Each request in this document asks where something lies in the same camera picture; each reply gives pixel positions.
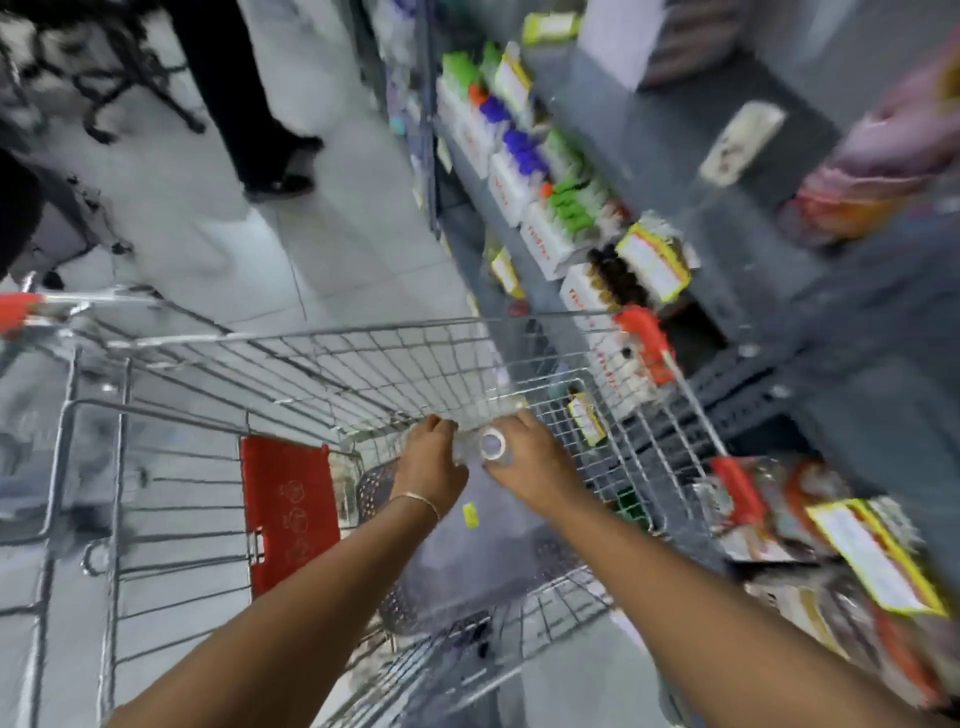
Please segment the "leg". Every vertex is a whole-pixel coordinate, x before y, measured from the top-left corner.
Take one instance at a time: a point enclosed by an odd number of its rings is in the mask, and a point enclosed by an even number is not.
[[[99,101],[95,101],[90,108],[86,110],[86,114],[84,114],[84,130],[101,144],[112,144],[117,140],[117,137],[116,134],[97,129],[97,114],[100,113],[100,109],[112,104],[132,87],[133,83],[131,81],[122,81],[113,91],[101,97]]]
[[[282,178],[295,144],[270,112],[237,0],[166,0],[197,88],[240,181]]]

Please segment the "hand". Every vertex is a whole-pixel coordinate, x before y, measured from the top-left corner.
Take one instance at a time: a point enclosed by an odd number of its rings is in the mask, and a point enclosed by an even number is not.
[[[464,492],[469,477],[466,465],[453,464],[456,431],[455,422],[441,420],[437,415],[428,415],[410,430],[396,467],[390,498],[415,493],[433,503],[441,518],[447,514]]]
[[[506,438],[512,459],[510,465],[487,463],[487,472],[531,510],[549,519],[570,497],[587,492],[570,453],[529,409],[492,424]]]

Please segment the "red plastic panel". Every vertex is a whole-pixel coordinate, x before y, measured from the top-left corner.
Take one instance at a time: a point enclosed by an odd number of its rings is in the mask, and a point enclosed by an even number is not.
[[[39,293],[5,293],[0,295],[0,334],[23,326],[27,317],[43,303]]]
[[[241,439],[247,531],[263,537],[250,565],[254,599],[340,541],[329,454],[326,445]]]

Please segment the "shelf label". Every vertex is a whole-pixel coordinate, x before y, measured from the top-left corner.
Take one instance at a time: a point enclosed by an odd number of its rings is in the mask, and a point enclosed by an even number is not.
[[[453,172],[453,159],[450,158],[450,150],[442,136],[437,139],[437,159],[440,160],[447,174]]]
[[[491,261],[490,265],[491,268],[493,268],[493,273],[500,281],[500,285],[503,286],[503,290],[507,292],[508,296],[515,299],[526,298],[523,289],[520,288],[520,280],[516,277],[514,262],[510,258],[510,251],[506,248],[501,250],[496,254],[496,257]]]
[[[948,616],[933,585],[867,501],[840,500],[806,512],[880,607],[900,614]]]

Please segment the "black shoe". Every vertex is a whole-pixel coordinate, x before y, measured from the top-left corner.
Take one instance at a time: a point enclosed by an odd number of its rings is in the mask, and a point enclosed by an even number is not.
[[[303,195],[309,195],[316,185],[304,175],[284,175],[282,179],[266,184],[248,184],[244,187],[244,197],[256,205],[279,200],[293,200]]]

